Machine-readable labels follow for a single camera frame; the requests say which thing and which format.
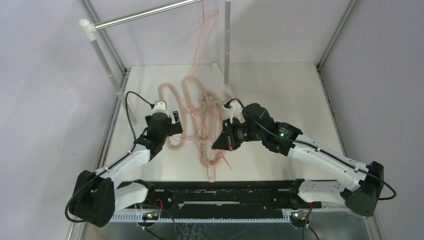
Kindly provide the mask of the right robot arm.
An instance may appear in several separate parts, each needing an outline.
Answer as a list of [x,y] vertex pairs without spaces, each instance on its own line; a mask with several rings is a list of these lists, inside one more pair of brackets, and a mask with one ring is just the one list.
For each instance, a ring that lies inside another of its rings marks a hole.
[[346,157],[313,140],[301,129],[275,121],[258,103],[244,106],[237,98],[223,105],[229,118],[212,144],[213,150],[234,151],[245,142],[261,142],[269,151],[321,168],[333,180],[296,179],[291,186],[289,203],[295,208],[305,204],[344,204],[363,217],[372,217],[385,185],[384,166],[372,161],[365,164]]

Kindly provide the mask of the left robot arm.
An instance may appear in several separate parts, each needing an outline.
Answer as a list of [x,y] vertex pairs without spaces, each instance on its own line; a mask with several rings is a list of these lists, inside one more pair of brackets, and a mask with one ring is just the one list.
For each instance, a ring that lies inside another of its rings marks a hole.
[[133,147],[110,166],[95,171],[82,171],[76,180],[73,194],[64,215],[70,222],[88,222],[104,227],[115,212],[136,203],[149,209],[157,196],[148,185],[134,181],[121,186],[123,181],[141,166],[149,163],[163,149],[168,137],[183,133],[178,111],[169,116],[164,111],[146,116],[147,127],[133,142]]

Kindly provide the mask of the beige hanger right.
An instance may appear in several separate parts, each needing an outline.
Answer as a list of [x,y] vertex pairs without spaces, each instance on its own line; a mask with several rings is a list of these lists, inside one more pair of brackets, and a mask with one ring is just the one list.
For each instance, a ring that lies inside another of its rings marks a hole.
[[215,166],[225,154],[222,150],[212,150],[212,143],[217,140],[222,132],[225,113],[222,108],[223,102],[217,95],[207,90],[200,100],[200,127],[196,131],[196,138],[200,144],[200,159],[206,167]]

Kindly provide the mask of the beige hanger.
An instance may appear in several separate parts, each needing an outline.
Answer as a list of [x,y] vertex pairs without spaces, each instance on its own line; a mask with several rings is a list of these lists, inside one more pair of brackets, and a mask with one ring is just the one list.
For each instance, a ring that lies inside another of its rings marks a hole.
[[177,136],[175,140],[169,137],[166,140],[166,146],[172,151],[180,150],[184,146],[186,136],[187,136],[187,114],[188,114],[187,109],[184,107],[182,103],[182,98],[178,90],[171,83],[168,83],[168,82],[162,83],[158,87],[157,91],[158,91],[159,99],[162,101],[165,101],[167,103],[167,107],[170,110],[172,111],[178,110],[179,119],[182,125],[183,133]]
[[222,132],[225,113],[222,108],[223,102],[217,95],[207,90],[200,100],[200,127],[196,131],[196,138],[200,144],[200,159],[206,167],[215,166],[225,154],[222,150],[212,150],[212,143],[217,140]]
[[197,77],[185,77],[181,87],[181,106],[188,113],[194,140],[200,144],[212,142],[226,116],[224,102],[214,91],[207,90]]

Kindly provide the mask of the beige hanger left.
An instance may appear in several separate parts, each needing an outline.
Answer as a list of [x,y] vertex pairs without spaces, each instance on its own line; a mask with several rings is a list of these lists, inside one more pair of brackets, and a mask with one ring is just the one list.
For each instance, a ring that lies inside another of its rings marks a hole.
[[178,90],[171,83],[168,83],[168,82],[162,83],[158,87],[157,91],[158,91],[159,99],[162,101],[165,101],[167,103],[167,107],[170,110],[172,111],[178,110],[179,119],[182,125],[183,133],[177,136],[175,140],[169,137],[166,140],[166,146],[172,151],[180,150],[184,146],[186,136],[187,136],[187,114],[188,114],[187,109],[184,107],[182,103],[182,98]]

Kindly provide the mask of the beige hanger middle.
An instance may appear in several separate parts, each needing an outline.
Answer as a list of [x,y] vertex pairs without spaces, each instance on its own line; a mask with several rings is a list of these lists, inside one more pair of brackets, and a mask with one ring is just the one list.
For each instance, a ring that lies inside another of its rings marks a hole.
[[194,140],[200,144],[212,142],[226,116],[224,102],[214,91],[207,90],[197,77],[185,77],[181,87],[181,106],[188,113]]

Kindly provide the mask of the left circuit board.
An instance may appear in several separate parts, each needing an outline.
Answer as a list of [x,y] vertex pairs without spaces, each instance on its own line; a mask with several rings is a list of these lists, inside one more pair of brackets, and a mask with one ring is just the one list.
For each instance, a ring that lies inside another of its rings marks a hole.
[[156,221],[160,215],[157,212],[147,212],[142,215],[142,221]]

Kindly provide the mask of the circuit board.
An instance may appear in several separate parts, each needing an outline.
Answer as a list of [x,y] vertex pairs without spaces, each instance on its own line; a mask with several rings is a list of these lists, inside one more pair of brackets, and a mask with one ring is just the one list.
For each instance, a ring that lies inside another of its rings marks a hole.
[[160,215],[157,212],[147,212],[142,215],[142,221],[156,221]]
[[307,215],[302,215],[298,213],[292,214],[289,216],[289,222],[295,228],[304,228],[308,222]]

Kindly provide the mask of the right circuit board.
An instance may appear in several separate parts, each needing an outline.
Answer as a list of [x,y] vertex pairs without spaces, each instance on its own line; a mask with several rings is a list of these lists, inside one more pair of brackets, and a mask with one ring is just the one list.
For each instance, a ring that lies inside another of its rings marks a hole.
[[307,215],[302,215],[298,213],[292,214],[289,216],[289,222],[295,228],[304,228],[308,222]]

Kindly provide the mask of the metal clothes rack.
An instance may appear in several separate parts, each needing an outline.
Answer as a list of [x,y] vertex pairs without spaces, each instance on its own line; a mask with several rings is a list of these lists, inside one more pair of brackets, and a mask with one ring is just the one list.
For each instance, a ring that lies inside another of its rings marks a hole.
[[[117,99],[124,106],[125,103],[125,94],[129,92],[128,87],[122,87],[120,83],[117,82],[114,73],[112,73],[112,69],[106,60],[105,54],[100,47],[97,37],[106,38],[106,33],[104,33],[104,29],[110,28],[113,26],[121,25],[124,23],[128,23],[137,19],[146,18],[152,15],[157,15],[163,12],[167,12],[170,10],[174,10],[177,8],[182,8],[188,5],[192,5],[197,3],[197,0],[182,0],[176,3],[165,4],[163,6],[157,6],[151,9],[142,10],[139,12],[130,13],[124,16],[119,16],[110,20],[101,21],[97,23],[92,23],[90,20],[86,18],[82,18],[78,21],[79,27],[82,29],[88,41],[90,42],[94,52],[96,53],[98,60],[106,71],[106,75],[113,85]],[[225,1],[224,7],[224,64],[223,71],[219,68],[219,65],[214,62],[212,63],[213,68],[217,74],[217,78],[221,82],[221,89],[225,96],[225,101],[228,102],[231,97],[234,96],[233,90],[229,84],[229,76],[230,76],[230,18],[231,18],[231,1]]]

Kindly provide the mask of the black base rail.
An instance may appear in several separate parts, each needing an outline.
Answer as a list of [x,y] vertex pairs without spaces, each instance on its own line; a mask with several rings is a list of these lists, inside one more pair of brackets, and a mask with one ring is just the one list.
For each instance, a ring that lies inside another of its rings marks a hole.
[[339,212],[356,216],[341,203],[314,202],[297,196],[299,180],[277,181],[152,181],[147,198],[113,215],[117,222],[142,222],[144,213],[157,212],[157,220],[172,222],[289,222],[290,215]]

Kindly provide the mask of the aluminium frame structure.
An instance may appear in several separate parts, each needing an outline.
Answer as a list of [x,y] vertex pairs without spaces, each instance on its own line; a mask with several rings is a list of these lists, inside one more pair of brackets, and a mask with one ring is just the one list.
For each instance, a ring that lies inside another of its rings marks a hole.
[[288,215],[297,228],[306,228],[314,209],[324,203],[344,205],[353,213],[372,217],[386,186],[384,168],[378,162],[364,164],[343,156],[311,139],[299,128],[275,121],[258,103],[244,105],[238,98],[218,103],[229,111],[221,120],[221,132],[211,148],[221,153],[237,150],[246,142],[261,142],[269,151],[316,165],[332,172],[335,180],[295,180],[211,183],[164,182],[155,185],[142,179],[127,181],[137,168],[149,163],[168,139],[186,132],[182,112],[195,116],[189,102],[169,113],[164,100],[150,103],[146,128],[131,131],[130,150],[111,165],[82,171],[64,210],[73,223],[98,228],[113,221],[124,210],[134,210],[136,222],[148,229],[154,222],[251,222],[265,221],[278,210],[306,210],[302,217]]

